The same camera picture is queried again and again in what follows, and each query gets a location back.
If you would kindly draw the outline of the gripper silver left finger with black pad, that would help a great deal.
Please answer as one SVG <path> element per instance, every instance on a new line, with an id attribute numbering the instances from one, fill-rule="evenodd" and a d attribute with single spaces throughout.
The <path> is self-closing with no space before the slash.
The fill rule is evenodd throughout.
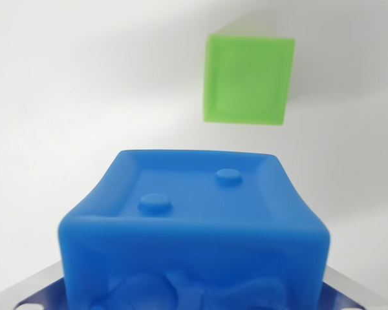
<path id="1" fill-rule="evenodd" d="M 0 292 L 0 309 L 68 309 L 61 261 Z"/>

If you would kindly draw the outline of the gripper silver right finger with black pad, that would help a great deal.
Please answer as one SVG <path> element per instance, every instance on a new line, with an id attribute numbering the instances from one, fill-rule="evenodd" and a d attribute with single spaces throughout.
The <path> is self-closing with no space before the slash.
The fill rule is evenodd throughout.
<path id="1" fill-rule="evenodd" d="M 327 266 L 318 309 L 388 309 L 388 299 Z"/>

